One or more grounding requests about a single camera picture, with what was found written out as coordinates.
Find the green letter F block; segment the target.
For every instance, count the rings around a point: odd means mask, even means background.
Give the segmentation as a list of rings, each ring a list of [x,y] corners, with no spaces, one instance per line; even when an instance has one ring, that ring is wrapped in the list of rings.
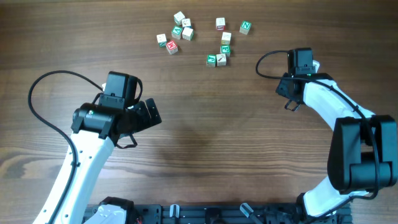
[[[221,45],[220,53],[225,54],[227,57],[231,55],[231,47],[229,45]]]

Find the hammer picture wooden block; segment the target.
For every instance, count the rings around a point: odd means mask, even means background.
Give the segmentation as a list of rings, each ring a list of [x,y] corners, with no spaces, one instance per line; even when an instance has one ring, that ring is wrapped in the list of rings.
[[[217,54],[216,55],[216,66],[225,66],[227,62],[227,56],[226,54]]]

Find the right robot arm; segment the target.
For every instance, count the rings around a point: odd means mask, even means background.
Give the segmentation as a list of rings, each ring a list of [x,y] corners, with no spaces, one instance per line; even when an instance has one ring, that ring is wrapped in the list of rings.
[[[355,198],[371,200],[397,183],[397,124],[389,115],[359,106],[331,76],[319,73],[310,48],[286,53],[288,71],[276,92],[315,110],[333,131],[327,176],[298,198],[303,220],[312,223]]]

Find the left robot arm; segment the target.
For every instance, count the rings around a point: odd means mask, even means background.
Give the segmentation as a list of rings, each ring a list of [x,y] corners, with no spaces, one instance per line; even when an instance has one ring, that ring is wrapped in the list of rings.
[[[41,117],[31,102],[32,114],[58,132],[69,148],[50,194],[35,223],[81,223],[104,163],[121,138],[162,122],[152,98],[141,101],[142,81],[132,75],[109,72],[105,86],[91,103],[75,110],[72,134]]]

